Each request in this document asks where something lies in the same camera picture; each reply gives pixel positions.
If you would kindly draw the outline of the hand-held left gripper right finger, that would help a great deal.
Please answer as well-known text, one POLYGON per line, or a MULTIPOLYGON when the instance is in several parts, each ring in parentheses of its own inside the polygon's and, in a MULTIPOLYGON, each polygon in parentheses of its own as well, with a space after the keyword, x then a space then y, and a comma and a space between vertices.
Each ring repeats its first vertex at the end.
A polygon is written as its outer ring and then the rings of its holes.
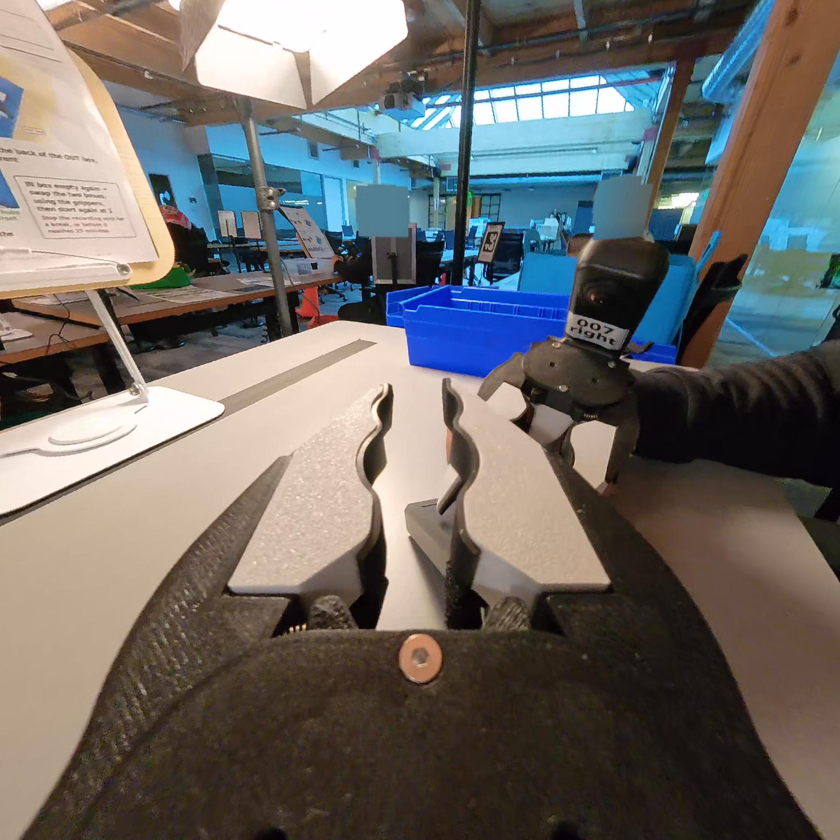
POLYGON ((470 588, 444 577, 449 628, 477 628, 483 607, 518 601, 532 617, 544 596, 603 593, 610 577, 561 481, 576 477, 516 425, 525 402, 514 389, 486 402, 444 379, 447 469, 465 479, 458 494, 479 559, 470 588))

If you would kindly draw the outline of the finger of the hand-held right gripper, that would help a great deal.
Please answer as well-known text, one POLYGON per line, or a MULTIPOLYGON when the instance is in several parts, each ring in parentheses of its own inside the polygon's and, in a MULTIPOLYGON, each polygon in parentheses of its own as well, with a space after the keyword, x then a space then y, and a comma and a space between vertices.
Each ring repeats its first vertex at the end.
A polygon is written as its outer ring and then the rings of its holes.
POLYGON ((443 485, 436 502, 436 511, 439 516, 442 517, 452 506, 465 483, 465 479, 458 473, 457 469, 446 469, 444 471, 443 485))

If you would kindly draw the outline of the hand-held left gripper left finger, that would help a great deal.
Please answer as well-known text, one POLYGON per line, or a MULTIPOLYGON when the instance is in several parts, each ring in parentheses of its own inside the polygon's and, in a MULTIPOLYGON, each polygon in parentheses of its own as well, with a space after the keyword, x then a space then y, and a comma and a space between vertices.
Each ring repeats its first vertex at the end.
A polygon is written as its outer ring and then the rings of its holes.
POLYGON ((336 596, 358 627, 382 612, 385 535, 373 484, 386 458, 393 389, 375 385, 289 456, 227 587, 280 595, 308 612, 336 596))

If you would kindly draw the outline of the black usb hub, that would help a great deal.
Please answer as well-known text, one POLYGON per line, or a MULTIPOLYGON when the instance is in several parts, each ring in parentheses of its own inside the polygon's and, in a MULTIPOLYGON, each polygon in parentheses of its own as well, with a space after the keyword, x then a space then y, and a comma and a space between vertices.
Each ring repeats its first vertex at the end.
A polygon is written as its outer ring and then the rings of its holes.
POLYGON ((410 538, 435 570, 470 588, 480 550, 469 535, 462 500, 458 497, 445 512, 438 511, 436 499, 414 502, 406 507, 405 520, 410 538))

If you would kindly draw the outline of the person's right forearm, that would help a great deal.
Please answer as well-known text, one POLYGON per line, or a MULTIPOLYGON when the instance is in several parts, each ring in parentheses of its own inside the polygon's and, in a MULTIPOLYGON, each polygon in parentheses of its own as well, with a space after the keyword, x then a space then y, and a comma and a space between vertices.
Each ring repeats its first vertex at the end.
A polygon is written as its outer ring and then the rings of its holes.
POLYGON ((696 459, 835 489, 839 479, 839 342, 709 371, 674 365, 635 384, 636 456, 696 459))

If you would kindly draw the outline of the blue partition panel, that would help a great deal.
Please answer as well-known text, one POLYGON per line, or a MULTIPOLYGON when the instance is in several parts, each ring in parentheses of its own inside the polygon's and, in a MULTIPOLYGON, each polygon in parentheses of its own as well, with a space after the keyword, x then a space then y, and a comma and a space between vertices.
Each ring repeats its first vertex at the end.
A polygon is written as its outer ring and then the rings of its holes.
MULTIPOLYGON (((569 296, 575 266, 575 257, 527 254, 521 265, 518 288, 520 291, 569 296)), ((675 345, 698 286, 695 262, 687 256, 671 255, 666 277, 640 322, 634 339, 640 343, 652 341, 675 345)))

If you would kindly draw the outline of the black pole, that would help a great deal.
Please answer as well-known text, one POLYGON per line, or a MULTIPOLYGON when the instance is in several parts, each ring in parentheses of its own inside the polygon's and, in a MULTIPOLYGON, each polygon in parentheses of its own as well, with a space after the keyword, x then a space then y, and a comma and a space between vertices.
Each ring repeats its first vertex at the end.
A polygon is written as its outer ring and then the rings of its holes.
POLYGON ((458 129, 454 256, 449 280, 449 284, 453 287, 462 286, 466 265, 469 168, 474 129, 474 102, 480 40, 480 8, 481 1, 468 1, 465 11, 465 45, 461 81, 460 123, 458 129))

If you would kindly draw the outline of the orange traffic cone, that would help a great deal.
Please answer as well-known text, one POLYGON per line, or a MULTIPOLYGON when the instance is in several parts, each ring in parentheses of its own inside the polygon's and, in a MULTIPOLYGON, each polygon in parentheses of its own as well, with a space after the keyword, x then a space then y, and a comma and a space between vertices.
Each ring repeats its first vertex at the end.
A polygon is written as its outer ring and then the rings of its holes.
POLYGON ((296 314, 299 324, 305 324, 306 329, 315 329, 324 324, 340 320, 337 314, 327 314, 321 311, 318 287, 309 287, 303 291, 301 302, 296 308, 296 314))

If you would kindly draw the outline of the white document stand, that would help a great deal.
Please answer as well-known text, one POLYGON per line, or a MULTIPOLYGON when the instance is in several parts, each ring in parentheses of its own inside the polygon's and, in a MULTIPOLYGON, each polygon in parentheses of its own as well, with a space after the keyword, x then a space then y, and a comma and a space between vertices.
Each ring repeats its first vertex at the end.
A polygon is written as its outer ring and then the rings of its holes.
POLYGON ((2 247, 2 293, 84 290, 130 376, 130 387, 100 400, 5 430, 1 513, 21 511, 111 467, 221 417, 220 402, 147 385, 99 291, 120 287, 132 267, 112 260, 2 247))

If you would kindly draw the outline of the work table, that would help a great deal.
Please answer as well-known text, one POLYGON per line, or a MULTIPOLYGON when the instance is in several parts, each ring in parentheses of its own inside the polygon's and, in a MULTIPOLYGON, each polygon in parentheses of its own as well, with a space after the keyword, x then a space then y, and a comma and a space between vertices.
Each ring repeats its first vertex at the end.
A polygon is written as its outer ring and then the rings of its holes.
MULTIPOLYGON (((177 317, 183 314, 220 310, 275 296, 267 272, 246 272, 199 278, 195 284, 176 289, 109 289, 117 321, 124 326, 177 317)), ((99 329, 102 321, 83 291, 16 298, 16 310, 54 320, 68 320, 99 329)))

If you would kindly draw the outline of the green bag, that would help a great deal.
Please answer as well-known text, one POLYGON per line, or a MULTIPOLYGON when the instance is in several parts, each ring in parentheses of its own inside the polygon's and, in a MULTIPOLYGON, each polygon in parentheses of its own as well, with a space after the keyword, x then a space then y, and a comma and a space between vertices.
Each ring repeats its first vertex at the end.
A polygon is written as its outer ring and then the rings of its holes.
POLYGON ((188 287, 192 284, 193 273, 187 266, 175 263, 170 271, 162 278, 149 282, 134 282, 129 288, 141 291, 169 290, 188 287))

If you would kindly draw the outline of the instruction poster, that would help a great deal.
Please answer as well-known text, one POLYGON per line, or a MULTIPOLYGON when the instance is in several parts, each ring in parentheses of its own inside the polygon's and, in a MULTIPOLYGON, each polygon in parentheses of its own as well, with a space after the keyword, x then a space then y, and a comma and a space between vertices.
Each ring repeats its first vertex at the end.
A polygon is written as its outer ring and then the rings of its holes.
POLYGON ((309 212, 302 206, 280 205, 280 213, 294 228, 296 237, 306 257, 310 259, 329 259, 335 257, 333 248, 326 234, 314 222, 309 212))

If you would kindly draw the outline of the metal light stand pole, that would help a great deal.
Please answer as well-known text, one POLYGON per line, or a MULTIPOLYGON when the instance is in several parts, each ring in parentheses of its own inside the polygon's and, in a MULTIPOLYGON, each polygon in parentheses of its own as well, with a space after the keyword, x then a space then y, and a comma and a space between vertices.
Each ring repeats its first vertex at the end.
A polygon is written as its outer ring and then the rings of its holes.
POLYGON ((251 171, 255 183, 255 197, 262 223, 264 241, 269 262, 269 272, 276 293, 277 318, 279 331, 283 338, 295 333, 297 321, 291 317, 284 266, 280 256, 277 238, 275 212, 278 209, 278 193, 268 184, 263 154, 259 145, 254 105, 250 98, 237 96, 237 108, 240 122, 248 146, 251 171))

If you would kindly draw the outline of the white softbox light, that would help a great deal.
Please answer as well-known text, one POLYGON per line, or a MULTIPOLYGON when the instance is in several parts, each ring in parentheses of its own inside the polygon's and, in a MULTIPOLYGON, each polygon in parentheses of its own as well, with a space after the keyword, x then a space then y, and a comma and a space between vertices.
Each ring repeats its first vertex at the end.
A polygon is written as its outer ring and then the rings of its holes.
POLYGON ((407 37, 401 1, 170 1, 200 85, 303 110, 407 37))

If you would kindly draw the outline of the wooden post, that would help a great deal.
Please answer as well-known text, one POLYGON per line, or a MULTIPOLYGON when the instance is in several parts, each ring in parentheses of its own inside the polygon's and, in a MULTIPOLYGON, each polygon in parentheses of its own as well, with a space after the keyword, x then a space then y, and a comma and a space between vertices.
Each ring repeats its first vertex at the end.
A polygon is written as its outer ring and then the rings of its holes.
POLYGON ((717 169, 690 255, 719 234, 710 263, 740 255, 742 286, 686 346, 684 364, 803 350, 838 307, 838 2, 761 2, 711 72, 713 102, 744 89, 718 142, 717 169))

